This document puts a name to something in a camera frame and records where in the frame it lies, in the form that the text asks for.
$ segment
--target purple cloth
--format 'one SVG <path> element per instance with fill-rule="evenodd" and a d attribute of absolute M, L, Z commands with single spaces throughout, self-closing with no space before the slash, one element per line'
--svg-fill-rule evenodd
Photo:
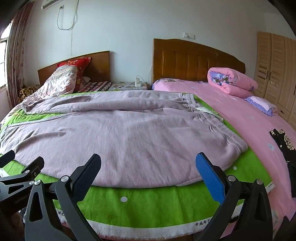
<path fill-rule="evenodd" d="M 257 104 L 256 102 L 254 102 L 251 97 L 248 97 L 246 99 L 244 99 L 246 101 L 248 101 L 250 104 L 252 104 L 253 106 L 257 107 L 259 110 L 261 110 L 263 113 L 269 115 L 269 116 L 273 116 L 273 108 L 270 108 L 269 110 L 264 109 L 261 105 Z"/>
<path fill-rule="evenodd" d="M 42 172 L 56 178 L 70 175 L 97 153 L 102 167 L 93 185 L 188 185 L 202 179 L 195 165 L 199 152 L 226 170 L 248 149 L 244 140 L 198 107 L 192 94 L 140 90 L 22 103 L 27 114 L 62 115 L 6 126 L 0 133 L 0 153 L 14 150 L 15 160 L 23 165 L 42 156 Z"/>

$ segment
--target plaid sheet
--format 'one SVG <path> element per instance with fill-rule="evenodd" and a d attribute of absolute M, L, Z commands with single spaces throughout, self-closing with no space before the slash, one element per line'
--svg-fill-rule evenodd
<path fill-rule="evenodd" d="M 77 93 L 94 92 L 94 91 L 107 91 L 111 86 L 110 81 L 105 82 L 88 82 Z"/>

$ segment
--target curtain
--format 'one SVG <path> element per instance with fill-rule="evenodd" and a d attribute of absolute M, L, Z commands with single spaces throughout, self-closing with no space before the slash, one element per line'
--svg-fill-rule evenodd
<path fill-rule="evenodd" d="M 34 2 L 28 2 L 14 17 L 7 41 L 7 96 L 12 109 L 19 104 L 18 93 L 23 86 L 25 31 Z"/>

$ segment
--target pink comforter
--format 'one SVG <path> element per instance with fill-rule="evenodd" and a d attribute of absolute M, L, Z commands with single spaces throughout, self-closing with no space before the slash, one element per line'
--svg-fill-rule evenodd
<path fill-rule="evenodd" d="M 291 196 L 291 185 L 287 163 L 280 149 L 269 134 L 272 129 L 283 129 L 296 146 L 296 132 L 280 116 L 270 117 L 247 101 L 227 95 L 208 83 L 160 81 L 154 84 L 159 91 L 192 93 L 197 95 L 223 118 L 225 118 L 241 135 L 249 147 L 269 172 L 274 190 L 269 194 L 271 208 L 278 212 L 279 218 L 292 218 L 296 210 L 296 198 Z"/>

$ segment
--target red pillow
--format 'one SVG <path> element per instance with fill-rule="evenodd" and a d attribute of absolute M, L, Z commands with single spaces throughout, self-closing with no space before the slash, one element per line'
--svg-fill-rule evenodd
<path fill-rule="evenodd" d="M 74 88 L 73 93 L 76 93 L 80 88 L 80 82 L 82 79 L 82 75 L 84 72 L 84 69 L 88 66 L 90 63 L 91 58 L 81 58 L 76 60 L 69 60 L 66 62 L 59 63 L 57 66 L 61 67 L 62 65 L 75 65 L 77 66 L 77 77 L 76 77 L 76 85 Z"/>

